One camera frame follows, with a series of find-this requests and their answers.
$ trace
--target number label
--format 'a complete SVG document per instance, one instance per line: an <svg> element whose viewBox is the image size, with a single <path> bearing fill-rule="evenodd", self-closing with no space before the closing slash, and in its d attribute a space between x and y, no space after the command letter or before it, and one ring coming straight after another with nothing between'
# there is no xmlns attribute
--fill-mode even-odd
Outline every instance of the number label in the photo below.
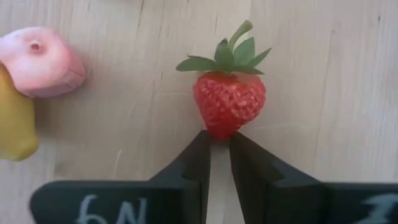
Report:
<svg viewBox="0 0 398 224"><path fill-rule="evenodd" d="M354 224L388 224L389 214L398 203L398 194L384 194L370 197L364 201L364 204L374 205L373 210L369 216L355 222Z"/></svg>
<svg viewBox="0 0 398 224"><path fill-rule="evenodd" d="M80 204L79 217L76 224L88 224L96 221L97 224L108 224L105 218L97 214L88 214L88 207L92 200L98 198L96 195L87 195ZM119 209L118 219L115 224L146 224L147 199L140 198L139 214L136 217L134 207L130 202L123 202Z"/></svg>

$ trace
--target yellow candy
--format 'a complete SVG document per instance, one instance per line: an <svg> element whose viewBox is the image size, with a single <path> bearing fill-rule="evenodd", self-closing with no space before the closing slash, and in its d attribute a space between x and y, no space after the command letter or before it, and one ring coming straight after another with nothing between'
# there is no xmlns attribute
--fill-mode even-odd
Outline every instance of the yellow candy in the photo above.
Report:
<svg viewBox="0 0 398 224"><path fill-rule="evenodd" d="M33 100L19 93L0 64L0 159L21 161L39 147Z"/></svg>

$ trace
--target green sepal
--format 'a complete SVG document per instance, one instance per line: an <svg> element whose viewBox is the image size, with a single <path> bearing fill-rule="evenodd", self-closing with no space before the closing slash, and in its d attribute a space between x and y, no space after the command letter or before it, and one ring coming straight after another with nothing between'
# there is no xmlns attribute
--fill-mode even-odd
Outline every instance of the green sepal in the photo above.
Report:
<svg viewBox="0 0 398 224"><path fill-rule="evenodd" d="M254 38L251 37L241 44L239 44L234 50L234 58L236 65L245 65L254 58L256 53L256 46L254 44Z"/></svg>
<svg viewBox="0 0 398 224"><path fill-rule="evenodd" d="M214 59L220 65L225 66L233 66L235 64L235 58L232 53L232 50L228 47L228 41L223 39L216 49L216 53L214 55Z"/></svg>
<svg viewBox="0 0 398 224"><path fill-rule="evenodd" d="M272 50L272 47L270 47L268 50L266 50L263 53L257 55L256 57L254 57L252 60L250 60L250 62L248 63L248 66L254 68L257 65L259 65L265 59L265 57L269 54L269 52L271 50Z"/></svg>
<svg viewBox="0 0 398 224"><path fill-rule="evenodd" d="M233 72L243 72L246 74L251 74L251 75L263 75L264 73L254 67L250 67L248 65L235 65L232 68Z"/></svg>
<svg viewBox="0 0 398 224"><path fill-rule="evenodd" d="M180 72L187 72L187 71L213 71L219 70L220 66L213 61L212 59L208 59L205 57L199 56L188 56L189 58L181 62L175 68L177 71Z"/></svg>

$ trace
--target black plastic jaw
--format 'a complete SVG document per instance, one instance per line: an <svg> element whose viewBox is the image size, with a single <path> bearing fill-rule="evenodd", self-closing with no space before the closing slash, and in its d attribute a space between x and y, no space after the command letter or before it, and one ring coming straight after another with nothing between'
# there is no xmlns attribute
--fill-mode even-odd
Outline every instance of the black plastic jaw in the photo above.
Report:
<svg viewBox="0 0 398 224"><path fill-rule="evenodd" d="M240 133L229 150L246 224L398 223L398 184L323 183Z"/></svg>
<svg viewBox="0 0 398 224"><path fill-rule="evenodd" d="M210 142L202 131L149 181L60 181L30 200L36 224L205 224Z"/></svg>

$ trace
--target pink candy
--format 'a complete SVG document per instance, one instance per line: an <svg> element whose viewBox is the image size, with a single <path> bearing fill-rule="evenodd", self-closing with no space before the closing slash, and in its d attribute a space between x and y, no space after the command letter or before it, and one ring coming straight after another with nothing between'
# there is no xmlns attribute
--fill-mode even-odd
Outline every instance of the pink candy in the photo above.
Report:
<svg viewBox="0 0 398 224"><path fill-rule="evenodd" d="M0 61L17 90L31 98L68 93L86 76L71 48L54 30L44 27L17 30L1 38Z"/></svg>

